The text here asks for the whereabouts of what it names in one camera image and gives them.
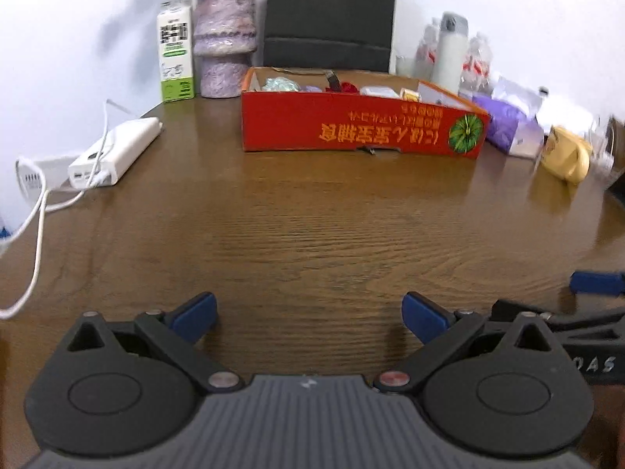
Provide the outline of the white square gold-trim box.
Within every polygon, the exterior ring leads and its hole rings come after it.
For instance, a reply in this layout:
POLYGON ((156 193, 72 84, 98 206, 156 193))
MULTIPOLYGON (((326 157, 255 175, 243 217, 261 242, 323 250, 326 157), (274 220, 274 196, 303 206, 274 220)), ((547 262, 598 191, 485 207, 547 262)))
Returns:
POLYGON ((364 97, 399 98, 400 95, 387 86, 364 86, 359 93, 364 97))

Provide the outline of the red fabric flower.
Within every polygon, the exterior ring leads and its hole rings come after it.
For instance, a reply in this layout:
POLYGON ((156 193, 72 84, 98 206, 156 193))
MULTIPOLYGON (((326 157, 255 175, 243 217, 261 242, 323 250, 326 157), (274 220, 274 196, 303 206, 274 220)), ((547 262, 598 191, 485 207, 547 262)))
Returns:
POLYGON ((341 82, 340 89, 342 93, 359 94, 359 88, 351 82, 341 82))

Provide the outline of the teal plastic bag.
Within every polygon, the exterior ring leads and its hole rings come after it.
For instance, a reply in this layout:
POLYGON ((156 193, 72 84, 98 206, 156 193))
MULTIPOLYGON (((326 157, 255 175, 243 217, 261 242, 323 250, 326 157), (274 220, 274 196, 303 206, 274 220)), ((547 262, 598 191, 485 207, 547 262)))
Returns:
POLYGON ((264 92, 300 92, 300 85, 285 76, 269 77, 262 87, 264 92))

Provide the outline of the purple fabric pouch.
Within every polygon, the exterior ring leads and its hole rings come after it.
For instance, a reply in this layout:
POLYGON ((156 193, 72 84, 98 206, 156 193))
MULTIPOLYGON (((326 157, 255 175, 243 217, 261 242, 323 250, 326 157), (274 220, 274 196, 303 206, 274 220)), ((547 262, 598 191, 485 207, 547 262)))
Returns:
POLYGON ((320 93, 320 92, 323 92, 324 90, 318 86, 307 85, 307 86, 302 87, 302 91, 308 92, 308 93, 320 93))

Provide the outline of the yellow mug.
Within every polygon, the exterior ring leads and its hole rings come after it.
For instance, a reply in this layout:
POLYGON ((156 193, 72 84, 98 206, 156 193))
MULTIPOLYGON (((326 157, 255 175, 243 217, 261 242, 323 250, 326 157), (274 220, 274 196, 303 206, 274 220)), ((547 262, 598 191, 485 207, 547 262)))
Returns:
POLYGON ((540 165, 570 184, 580 184, 588 176, 592 146, 585 139, 559 126, 551 128, 542 149, 540 165))

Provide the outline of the purple tissue pack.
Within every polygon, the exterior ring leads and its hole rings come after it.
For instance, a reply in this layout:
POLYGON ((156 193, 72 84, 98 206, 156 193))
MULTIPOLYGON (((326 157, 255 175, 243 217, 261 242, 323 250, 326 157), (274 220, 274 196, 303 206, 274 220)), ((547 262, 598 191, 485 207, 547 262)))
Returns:
POLYGON ((490 95, 475 93, 473 102, 489 114, 486 140, 510 157, 535 160, 545 140, 536 120, 543 98, 536 91, 500 77, 490 95))

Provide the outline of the white power bank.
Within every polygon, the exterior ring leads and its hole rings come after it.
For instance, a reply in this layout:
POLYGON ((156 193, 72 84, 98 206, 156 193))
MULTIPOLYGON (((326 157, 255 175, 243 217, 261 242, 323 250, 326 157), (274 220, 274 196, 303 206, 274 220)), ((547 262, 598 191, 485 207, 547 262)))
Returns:
POLYGON ((112 128, 68 166, 71 188, 83 191, 117 184, 161 130, 162 123, 153 116, 112 128))

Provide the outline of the plastic water bottle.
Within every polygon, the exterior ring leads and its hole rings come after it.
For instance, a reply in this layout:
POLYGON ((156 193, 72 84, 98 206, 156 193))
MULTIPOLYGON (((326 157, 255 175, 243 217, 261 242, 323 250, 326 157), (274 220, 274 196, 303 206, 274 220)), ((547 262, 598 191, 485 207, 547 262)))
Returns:
POLYGON ((417 47, 415 55, 415 76, 424 81, 430 81, 433 66, 436 63, 436 50, 439 40, 439 18, 433 18, 426 25, 423 38, 417 47))
POLYGON ((486 35, 478 33, 469 40, 461 74, 460 93, 472 98, 475 94, 491 93, 491 61, 493 51, 486 35))

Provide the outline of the red cardboard box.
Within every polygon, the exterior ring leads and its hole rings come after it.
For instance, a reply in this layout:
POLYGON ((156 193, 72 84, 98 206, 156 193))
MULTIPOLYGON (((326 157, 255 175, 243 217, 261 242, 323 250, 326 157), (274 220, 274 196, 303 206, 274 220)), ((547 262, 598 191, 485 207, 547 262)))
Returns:
POLYGON ((241 91, 241 127, 246 151, 387 149, 404 154, 477 158, 489 114, 431 82, 369 71, 337 71, 339 82, 387 86, 418 100, 333 92, 327 72, 254 67, 241 91), (269 77, 285 76, 300 92, 264 92, 269 77), (303 92, 318 86, 320 93, 303 92))

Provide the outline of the white thermos bottle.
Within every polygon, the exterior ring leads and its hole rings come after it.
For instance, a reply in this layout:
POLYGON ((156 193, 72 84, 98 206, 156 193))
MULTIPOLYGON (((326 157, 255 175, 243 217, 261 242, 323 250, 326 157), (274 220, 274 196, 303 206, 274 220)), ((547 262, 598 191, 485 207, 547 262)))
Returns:
POLYGON ((431 74, 431 82, 434 85, 450 93, 458 93, 467 48, 467 19, 456 13, 444 13, 431 74))

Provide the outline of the purple ceramic vase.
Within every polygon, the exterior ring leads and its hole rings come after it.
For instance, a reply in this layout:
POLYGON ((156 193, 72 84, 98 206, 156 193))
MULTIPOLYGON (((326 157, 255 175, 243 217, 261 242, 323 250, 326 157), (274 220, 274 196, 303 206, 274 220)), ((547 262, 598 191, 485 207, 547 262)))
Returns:
POLYGON ((255 0, 197 0, 193 18, 200 95, 239 97, 257 49, 255 0))

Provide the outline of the white green milk carton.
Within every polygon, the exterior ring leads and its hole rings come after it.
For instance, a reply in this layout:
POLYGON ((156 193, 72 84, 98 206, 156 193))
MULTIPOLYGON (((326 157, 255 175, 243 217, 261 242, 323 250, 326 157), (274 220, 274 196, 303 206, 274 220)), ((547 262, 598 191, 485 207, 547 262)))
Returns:
POLYGON ((192 0, 161 4, 157 16, 159 73, 164 103, 195 96, 192 0))

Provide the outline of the black paper bag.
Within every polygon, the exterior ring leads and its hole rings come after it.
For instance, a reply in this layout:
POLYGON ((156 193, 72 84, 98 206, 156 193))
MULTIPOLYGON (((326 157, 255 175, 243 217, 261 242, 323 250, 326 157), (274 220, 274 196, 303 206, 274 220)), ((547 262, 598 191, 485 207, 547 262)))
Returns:
POLYGON ((267 67, 366 70, 390 67, 395 0, 267 0, 267 67))

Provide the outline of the white wall charger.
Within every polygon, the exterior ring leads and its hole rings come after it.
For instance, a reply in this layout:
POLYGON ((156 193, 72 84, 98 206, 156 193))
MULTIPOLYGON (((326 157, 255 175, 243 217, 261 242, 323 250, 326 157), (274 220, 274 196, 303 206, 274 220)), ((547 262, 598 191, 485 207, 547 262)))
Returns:
POLYGON ((21 194, 29 206, 34 206, 42 191, 42 180, 48 188, 59 188, 69 182, 69 165, 79 156, 76 150, 39 158, 19 157, 16 175, 21 194))

